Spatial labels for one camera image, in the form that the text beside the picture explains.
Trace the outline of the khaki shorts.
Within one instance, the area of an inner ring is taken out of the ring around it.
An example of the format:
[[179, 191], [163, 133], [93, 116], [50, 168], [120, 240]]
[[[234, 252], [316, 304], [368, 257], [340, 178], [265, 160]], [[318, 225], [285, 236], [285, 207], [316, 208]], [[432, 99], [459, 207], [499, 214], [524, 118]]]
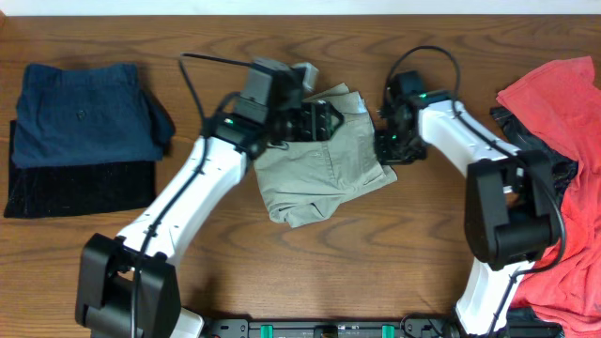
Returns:
[[254, 161], [270, 219], [292, 227], [325, 221], [341, 204], [397, 180], [378, 162], [374, 125], [358, 91], [341, 83], [307, 101], [332, 104], [344, 125], [328, 141], [287, 143]]

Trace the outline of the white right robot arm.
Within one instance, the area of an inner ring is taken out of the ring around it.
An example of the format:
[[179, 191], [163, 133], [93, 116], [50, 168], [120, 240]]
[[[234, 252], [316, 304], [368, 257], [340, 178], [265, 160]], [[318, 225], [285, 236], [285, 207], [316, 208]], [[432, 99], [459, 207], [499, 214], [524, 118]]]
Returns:
[[434, 147], [466, 179], [464, 232], [474, 256], [463, 295], [449, 319], [419, 316], [404, 325], [435, 337], [502, 337], [507, 312], [525, 276], [565, 228], [552, 192], [551, 168], [540, 150], [522, 150], [476, 121], [454, 91], [428, 91], [416, 71], [390, 76], [376, 134], [378, 160], [387, 165], [422, 161]]

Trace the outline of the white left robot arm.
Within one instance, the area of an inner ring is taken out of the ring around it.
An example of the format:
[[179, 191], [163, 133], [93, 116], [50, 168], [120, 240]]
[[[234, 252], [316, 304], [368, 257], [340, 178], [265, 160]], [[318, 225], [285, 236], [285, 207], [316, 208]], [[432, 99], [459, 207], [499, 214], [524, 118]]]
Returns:
[[193, 151], [152, 204], [114, 238], [93, 235], [81, 258], [76, 322], [94, 337], [199, 337], [205, 321], [181, 304], [177, 269], [219, 201], [246, 175], [269, 143], [321, 142], [344, 122], [318, 100], [276, 110], [260, 121], [239, 101], [220, 104]]

